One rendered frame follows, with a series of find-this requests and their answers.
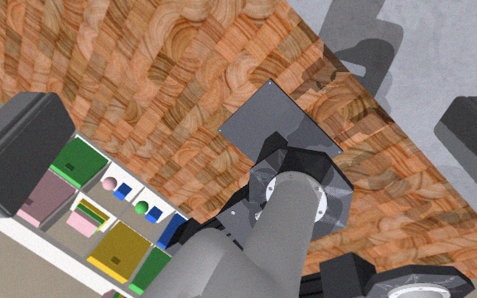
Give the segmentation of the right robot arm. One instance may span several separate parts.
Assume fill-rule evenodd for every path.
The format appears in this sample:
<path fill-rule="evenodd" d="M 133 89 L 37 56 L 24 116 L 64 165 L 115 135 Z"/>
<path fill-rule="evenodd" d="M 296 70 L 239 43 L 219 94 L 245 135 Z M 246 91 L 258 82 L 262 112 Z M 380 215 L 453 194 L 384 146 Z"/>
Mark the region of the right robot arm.
<path fill-rule="evenodd" d="M 412 283 L 398 286 L 388 293 L 388 298 L 450 298 L 444 286 L 433 283 Z"/>

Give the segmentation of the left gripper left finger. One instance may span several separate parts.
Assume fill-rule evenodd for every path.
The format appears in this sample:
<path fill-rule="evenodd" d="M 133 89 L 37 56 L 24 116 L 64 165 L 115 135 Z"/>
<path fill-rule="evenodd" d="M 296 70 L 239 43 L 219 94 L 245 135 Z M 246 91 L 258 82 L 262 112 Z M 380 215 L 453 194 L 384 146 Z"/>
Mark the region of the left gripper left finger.
<path fill-rule="evenodd" d="M 74 132 L 54 92 L 20 92 L 0 108 L 0 219 L 17 214 Z"/>

